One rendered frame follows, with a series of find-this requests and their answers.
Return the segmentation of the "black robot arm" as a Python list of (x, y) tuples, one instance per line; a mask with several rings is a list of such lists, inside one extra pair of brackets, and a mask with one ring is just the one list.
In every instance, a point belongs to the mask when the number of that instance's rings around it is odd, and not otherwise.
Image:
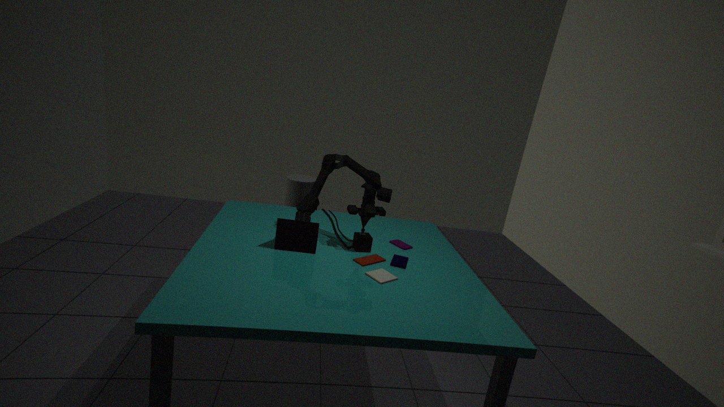
[[(336, 163), (335, 161), (340, 162)], [(341, 169), (341, 167), (344, 166), (347, 166), (349, 169), (359, 174), (360, 177), (364, 178), (365, 183), (360, 187), (365, 188), (365, 198), (373, 200), (377, 195), (377, 200), (390, 203), (391, 191), (393, 190), (382, 187), (380, 175), (378, 173), (365, 169), (362, 165), (351, 159), (349, 155), (328, 154), (323, 158), (321, 172), (319, 172), (316, 182), (311, 188), (311, 192), (308, 193), (302, 202), (296, 206), (297, 212), (295, 220), (311, 222), (311, 213), (317, 210), (319, 205), (318, 196), (328, 175), (332, 173), (334, 169)], [(372, 204), (366, 202), (362, 211), (365, 212), (365, 217), (373, 218), (375, 215), (380, 213), (380, 207), (375, 207), (374, 202), (372, 202)]]

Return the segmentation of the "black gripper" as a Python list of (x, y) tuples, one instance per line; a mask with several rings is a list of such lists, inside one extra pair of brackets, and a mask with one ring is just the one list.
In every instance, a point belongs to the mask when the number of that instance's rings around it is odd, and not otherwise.
[[(369, 202), (369, 204), (372, 204), (372, 202), (375, 203), (375, 199), (369, 200), (369, 199), (363, 197), (362, 204), (360, 205), (361, 208), (357, 208), (355, 205), (348, 205), (348, 206), (347, 206), (347, 212), (348, 212), (349, 214), (355, 215), (355, 214), (357, 214), (357, 212), (359, 212), (360, 220), (361, 220), (361, 223), (362, 223), (363, 226), (365, 226), (365, 225), (368, 223), (368, 221), (370, 220), (370, 218), (372, 218), (372, 217), (365, 217), (365, 212), (362, 211), (362, 208), (363, 208), (365, 202)], [(379, 213), (378, 215), (379, 215), (379, 216), (385, 216), (385, 215), (386, 215), (386, 211), (385, 211), (385, 209), (383, 209), (383, 207), (380, 207), (380, 213)]]

